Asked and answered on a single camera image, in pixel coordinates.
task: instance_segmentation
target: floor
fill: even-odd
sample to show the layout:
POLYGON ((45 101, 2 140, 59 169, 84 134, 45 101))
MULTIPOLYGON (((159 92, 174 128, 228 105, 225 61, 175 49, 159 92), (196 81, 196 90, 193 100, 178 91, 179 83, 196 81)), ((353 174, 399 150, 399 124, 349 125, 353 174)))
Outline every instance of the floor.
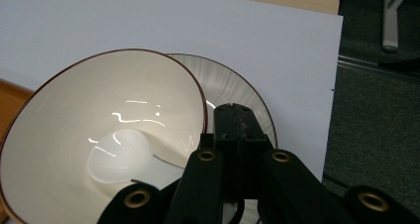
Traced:
POLYGON ((420 57, 420 0, 398 8, 399 49, 381 49, 383 0, 341 0, 344 16, 325 186, 344 195, 369 185, 420 219, 420 64, 380 65, 420 57))

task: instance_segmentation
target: white paper sheet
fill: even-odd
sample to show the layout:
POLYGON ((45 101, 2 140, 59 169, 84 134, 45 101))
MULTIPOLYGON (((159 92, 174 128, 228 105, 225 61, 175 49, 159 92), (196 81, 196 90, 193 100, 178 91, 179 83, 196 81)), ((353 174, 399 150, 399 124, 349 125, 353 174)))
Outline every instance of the white paper sheet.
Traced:
POLYGON ((35 90, 126 48, 212 58, 256 88, 279 146, 321 179, 342 21, 247 0, 0 0, 0 78, 35 90))

